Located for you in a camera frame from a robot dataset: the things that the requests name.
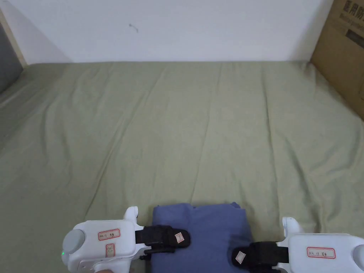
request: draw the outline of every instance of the white label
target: white label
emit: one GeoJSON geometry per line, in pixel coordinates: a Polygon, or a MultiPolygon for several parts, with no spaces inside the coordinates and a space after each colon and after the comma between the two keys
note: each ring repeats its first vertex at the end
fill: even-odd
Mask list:
{"type": "Polygon", "coordinates": [[[308,247],[307,256],[310,258],[336,259],[335,249],[308,247]]]}
{"type": "Polygon", "coordinates": [[[98,233],[99,241],[120,237],[120,229],[105,230],[98,233]]]}
{"type": "Polygon", "coordinates": [[[245,258],[246,254],[239,251],[238,255],[236,256],[235,260],[238,261],[239,264],[241,264],[245,258]]]}
{"type": "Polygon", "coordinates": [[[106,258],[115,257],[115,245],[108,244],[106,245],[106,258]]]}
{"type": "Polygon", "coordinates": [[[177,243],[183,242],[185,238],[183,238],[182,233],[177,233],[176,235],[177,243]]]}

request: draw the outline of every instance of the bed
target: bed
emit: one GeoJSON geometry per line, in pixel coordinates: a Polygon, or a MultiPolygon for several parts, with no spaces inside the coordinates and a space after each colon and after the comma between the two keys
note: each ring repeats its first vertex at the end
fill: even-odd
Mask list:
{"type": "Polygon", "coordinates": [[[64,235],[134,205],[143,225],[235,201],[255,240],[283,216],[364,237],[363,122],[306,62],[32,65],[0,125],[3,272],[67,272],[64,235]]]}

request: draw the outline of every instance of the white wall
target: white wall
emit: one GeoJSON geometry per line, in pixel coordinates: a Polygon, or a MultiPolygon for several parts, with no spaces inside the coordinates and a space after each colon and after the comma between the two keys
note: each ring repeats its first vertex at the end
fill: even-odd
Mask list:
{"type": "Polygon", "coordinates": [[[331,3],[332,0],[0,0],[0,8],[29,64],[308,60],[331,3]]]}

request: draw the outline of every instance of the blue cloth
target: blue cloth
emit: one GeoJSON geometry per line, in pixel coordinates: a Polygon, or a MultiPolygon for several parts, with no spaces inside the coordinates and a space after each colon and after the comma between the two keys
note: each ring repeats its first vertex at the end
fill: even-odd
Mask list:
{"type": "Polygon", "coordinates": [[[244,272],[231,263],[232,250],[252,242],[245,210],[238,204],[158,206],[153,210],[153,225],[187,230],[191,245],[175,253],[153,254],[152,273],[244,272]]]}

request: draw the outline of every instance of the cardboard box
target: cardboard box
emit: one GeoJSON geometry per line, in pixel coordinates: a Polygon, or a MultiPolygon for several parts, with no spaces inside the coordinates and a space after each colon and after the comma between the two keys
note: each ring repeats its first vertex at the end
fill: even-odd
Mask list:
{"type": "Polygon", "coordinates": [[[364,120],[364,0],[334,0],[311,62],[364,120]]]}

